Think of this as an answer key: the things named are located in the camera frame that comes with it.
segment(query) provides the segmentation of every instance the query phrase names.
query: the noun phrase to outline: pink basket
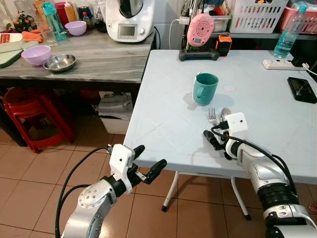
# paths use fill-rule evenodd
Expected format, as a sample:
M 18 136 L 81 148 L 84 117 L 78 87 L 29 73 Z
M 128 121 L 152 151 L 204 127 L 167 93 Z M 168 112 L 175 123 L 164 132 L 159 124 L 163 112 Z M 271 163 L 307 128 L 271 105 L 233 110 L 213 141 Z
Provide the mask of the pink basket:
M 279 24 L 281 32 L 284 31 L 291 15 L 295 14 L 296 12 L 297 12 L 296 9 L 285 7 L 284 12 L 280 19 L 280 24 Z M 304 27 L 302 28 L 301 33 L 317 34 L 317 11 L 306 11 L 305 16 L 306 16 L 306 22 Z

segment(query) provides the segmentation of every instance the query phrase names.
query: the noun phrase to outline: teal water bottle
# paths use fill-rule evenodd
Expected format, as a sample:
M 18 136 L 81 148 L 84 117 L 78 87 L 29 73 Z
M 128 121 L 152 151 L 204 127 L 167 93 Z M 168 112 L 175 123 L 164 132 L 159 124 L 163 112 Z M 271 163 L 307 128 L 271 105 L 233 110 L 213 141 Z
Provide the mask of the teal water bottle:
M 43 3 L 43 11 L 48 21 L 48 24 L 53 29 L 55 38 L 57 41 L 64 41 L 67 39 L 64 28 L 60 22 L 60 19 L 57 15 L 57 10 L 50 2 Z
M 279 38 L 277 45 L 275 46 L 273 55 L 279 59 L 285 58 L 291 51 L 292 46 L 298 36 L 302 31 L 305 24 L 305 11 L 307 7 L 302 5 L 298 9 L 298 12 L 293 14 L 286 25 L 281 37 Z

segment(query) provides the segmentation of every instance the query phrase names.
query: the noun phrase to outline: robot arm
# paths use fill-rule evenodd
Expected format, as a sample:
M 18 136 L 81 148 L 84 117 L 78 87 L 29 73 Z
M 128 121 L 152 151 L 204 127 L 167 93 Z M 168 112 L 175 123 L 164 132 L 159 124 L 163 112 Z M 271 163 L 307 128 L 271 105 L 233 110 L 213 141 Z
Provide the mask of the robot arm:
M 80 193 L 77 207 L 65 226 L 64 238 L 98 238 L 102 223 L 116 203 L 116 198 L 123 193 L 131 193 L 132 188 L 141 181 L 151 184 L 161 173 L 166 160 L 157 162 L 146 175 L 138 171 L 133 161 L 144 149 L 143 145 L 134 150 L 120 144 L 109 147 L 112 175 L 103 177 Z
M 216 150 L 224 149 L 225 157 L 237 160 L 248 174 L 264 210 L 266 238 L 316 238 L 317 226 L 305 207 L 299 205 L 291 176 L 285 174 L 287 166 L 283 171 L 268 151 L 245 141 L 247 130 L 243 113 L 236 113 L 211 129 L 214 138 L 209 131 L 204 135 L 209 136 Z

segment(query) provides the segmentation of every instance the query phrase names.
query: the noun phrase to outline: tiled wall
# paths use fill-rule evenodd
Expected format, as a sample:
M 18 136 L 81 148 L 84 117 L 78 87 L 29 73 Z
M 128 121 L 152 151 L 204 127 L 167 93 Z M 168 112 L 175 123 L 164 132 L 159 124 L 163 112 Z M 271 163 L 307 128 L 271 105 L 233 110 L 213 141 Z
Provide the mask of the tiled wall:
M 155 14 L 154 14 L 154 26 L 157 27 L 161 35 L 161 48 L 168 49 L 168 33 L 169 26 L 172 20 L 177 19 L 180 15 L 183 0 L 155 0 Z M 16 8 L 13 4 L 13 0 L 5 0 L 11 14 L 16 15 Z M 179 49 L 181 43 L 181 37 L 183 33 L 183 26 L 180 26 L 175 22 L 171 30 L 171 48 Z

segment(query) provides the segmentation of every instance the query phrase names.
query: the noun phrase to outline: pink device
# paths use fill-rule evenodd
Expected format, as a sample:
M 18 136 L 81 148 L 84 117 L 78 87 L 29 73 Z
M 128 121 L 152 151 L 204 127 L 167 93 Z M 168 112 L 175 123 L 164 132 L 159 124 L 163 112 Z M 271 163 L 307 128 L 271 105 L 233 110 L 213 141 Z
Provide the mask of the pink device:
M 214 19 L 206 13 L 197 14 L 189 24 L 187 41 L 191 46 L 203 46 L 214 30 Z

